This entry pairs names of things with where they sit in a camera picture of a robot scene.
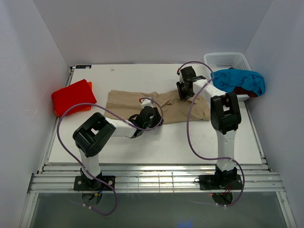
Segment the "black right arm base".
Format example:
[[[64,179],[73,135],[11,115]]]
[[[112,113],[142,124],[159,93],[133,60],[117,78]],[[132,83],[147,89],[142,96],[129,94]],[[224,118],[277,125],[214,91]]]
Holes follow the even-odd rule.
[[[241,190],[243,183],[240,175],[234,180],[218,180],[215,175],[199,175],[194,179],[200,190]]]

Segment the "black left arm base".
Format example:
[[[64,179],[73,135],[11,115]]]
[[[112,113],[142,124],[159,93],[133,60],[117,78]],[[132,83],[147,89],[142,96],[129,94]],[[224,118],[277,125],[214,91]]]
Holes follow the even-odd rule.
[[[112,188],[115,188],[115,176],[97,176],[100,180],[111,185]],[[111,190],[107,185],[95,180],[88,179],[83,176],[76,176],[74,181],[73,190],[75,191],[100,191],[100,190]]]

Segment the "beige t shirt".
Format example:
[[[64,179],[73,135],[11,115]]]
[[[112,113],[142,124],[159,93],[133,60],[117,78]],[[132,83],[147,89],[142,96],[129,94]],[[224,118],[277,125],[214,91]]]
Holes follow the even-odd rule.
[[[180,100],[177,90],[160,94],[157,92],[140,93],[111,90],[108,93],[106,109],[123,119],[128,119],[130,116],[140,113],[142,108],[139,98],[142,97],[151,97],[160,104],[164,112],[164,124],[185,122],[187,120],[192,98]],[[199,96],[192,107],[190,121],[200,120],[210,120],[210,108],[208,102]]]

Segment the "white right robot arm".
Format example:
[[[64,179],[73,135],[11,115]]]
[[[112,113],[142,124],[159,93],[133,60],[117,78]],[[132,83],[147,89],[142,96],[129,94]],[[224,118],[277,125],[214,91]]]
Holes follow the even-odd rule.
[[[242,181],[234,161],[235,136],[241,123],[237,95],[217,89],[205,77],[197,76],[191,66],[179,68],[177,75],[180,77],[176,85],[181,100],[191,98],[195,101],[201,96],[209,102],[210,121],[217,134],[218,156],[214,158],[215,173],[198,177],[200,189],[241,189]]]

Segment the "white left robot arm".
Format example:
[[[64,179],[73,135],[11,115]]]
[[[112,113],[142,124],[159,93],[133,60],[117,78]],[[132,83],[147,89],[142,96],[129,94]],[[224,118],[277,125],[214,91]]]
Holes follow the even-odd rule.
[[[137,138],[144,130],[161,126],[163,119],[156,107],[145,106],[139,114],[130,116],[125,121],[114,120],[97,112],[87,119],[74,133],[73,139],[81,155],[80,176],[75,179],[74,190],[101,190],[109,188],[97,181],[111,181],[114,187],[114,176],[104,176],[99,167],[99,152],[112,137]]]

